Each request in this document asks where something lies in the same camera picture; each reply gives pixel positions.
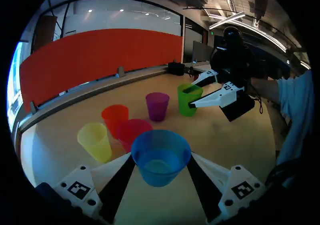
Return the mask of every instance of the led light strip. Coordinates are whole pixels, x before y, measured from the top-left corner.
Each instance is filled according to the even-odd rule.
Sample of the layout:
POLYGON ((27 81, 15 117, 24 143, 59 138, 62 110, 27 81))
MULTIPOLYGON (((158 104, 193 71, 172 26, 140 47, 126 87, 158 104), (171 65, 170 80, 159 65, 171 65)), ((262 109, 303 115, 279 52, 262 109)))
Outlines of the led light strip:
MULTIPOLYGON (((220 19, 220 20, 223 20, 225 19, 225 17, 223 16, 219 16, 219 15, 214 15, 214 14, 210 14, 209 17, 211 18, 216 18, 216 19, 220 19)), ((235 21, 235 20, 229 20, 227 21, 227 23, 233 23, 235 25, 238 25, 238 26, 242 26, 242 27, 245 27, 253 32, 256 32, 258 33, 259 35, 263 36, 264 38, 268 39, 269 41, 271 41, 273 44, 275 44, 278 48, 280 48, 283 52, 286 52, 287 48, 282 45, 277 39, 273 38, 272 36, 269 36, 268 34, 266 34, 265 32, 263 31, 260 31, 252 26, 249 26, 247 24, 244 24, 242 22, 239 22, 239 21, 235 21)))
POLYGON ((225 18, 225 19, 223 19, 223 20, 221 20, 221 21, 219 21, 219 22, 216 22, 215 24, 213 24, 213 25, 211 25, 211 26, 209 27, 209 30, 211 30, 211 29, 213 29, 213 28, 215 28, 215 27, 217 27, 217 26, 220 26, 220 25, 222 25, 222 24, 224 24, 224 23, 233 21, 233 20, 235 20, 235 19, 238 19, 238 18, 244 17, 244 16, 245 16, 244 12, 239 12, 239 13, 237 13, 237 14, 235 14, 235 15, 232 15, 232 16, 229 16, 229 17, 227 17, 227 18, 225 18))
POLYGON ((308 70, 311 69, 311 67, 309 66, 308 63, 305 63, 305 62, 303 62, 303 61, 300 61, 300 64, 303 65, 303 66, 304 66, 305 68, 307 68, 308 70))

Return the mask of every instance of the green plastic cup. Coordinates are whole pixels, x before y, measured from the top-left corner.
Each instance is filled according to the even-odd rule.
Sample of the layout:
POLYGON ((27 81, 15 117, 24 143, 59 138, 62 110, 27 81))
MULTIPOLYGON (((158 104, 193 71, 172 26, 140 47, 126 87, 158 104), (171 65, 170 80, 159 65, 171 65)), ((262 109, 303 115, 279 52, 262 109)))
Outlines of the green plastic cup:
POLYGON ((178 86, 179 112, 182 116, 192 117, 196 113, 197 108, 189 108, 188 103, 200 98, 202 93, 203 89, 196 85, 181 84, 180 86, 178 86), (190 87, 192 87, 191 92, 183 92, 190 87))

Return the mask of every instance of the red plastic cup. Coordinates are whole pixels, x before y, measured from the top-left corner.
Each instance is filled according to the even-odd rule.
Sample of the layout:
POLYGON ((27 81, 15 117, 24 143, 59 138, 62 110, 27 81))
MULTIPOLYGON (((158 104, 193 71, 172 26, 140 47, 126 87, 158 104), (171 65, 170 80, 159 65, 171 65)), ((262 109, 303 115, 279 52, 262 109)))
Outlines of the red plastic cup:
POLYGON ((146 95, 149 118, 155 122, 164 120, 169 104, 169 96, 162 92, 154 92, 146 95))
POLYGON ((141 119, 130 119, 119 126, 117 135, 126 152, 130 152, 133 141, 140 134, 151 130, 153 128, 148 122, 141 119))
POLYGON ((118 139, 117 130, 123 122, 129 119, 129 109, 124 105, 116 104, 105 108, 101 116, 111 135, 118 139))

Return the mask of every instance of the purple plastic cup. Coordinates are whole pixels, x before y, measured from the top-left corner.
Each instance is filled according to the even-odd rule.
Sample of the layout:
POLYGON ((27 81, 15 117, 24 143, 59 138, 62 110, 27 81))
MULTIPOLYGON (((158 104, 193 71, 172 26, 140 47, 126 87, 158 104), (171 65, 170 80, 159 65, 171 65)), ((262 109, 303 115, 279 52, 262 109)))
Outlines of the purple plastic cup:
POLYGON ((149 118, 155 122, 164 120, 169 104, 169 96, 161 92, 153 92, 146 95, 149 118))

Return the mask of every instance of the orange plastic cup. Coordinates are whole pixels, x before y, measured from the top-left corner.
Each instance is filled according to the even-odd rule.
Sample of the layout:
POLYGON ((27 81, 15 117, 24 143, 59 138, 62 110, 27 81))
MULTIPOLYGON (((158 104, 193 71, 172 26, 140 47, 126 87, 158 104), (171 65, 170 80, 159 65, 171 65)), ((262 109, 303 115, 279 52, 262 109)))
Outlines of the orange plastic cup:
POLYGON ((115 139, 118 139, 117 129, 123 122, 129 119, 129 109, 124 105, 115 104, 105 108, 101 116, 111 135, 115 139))

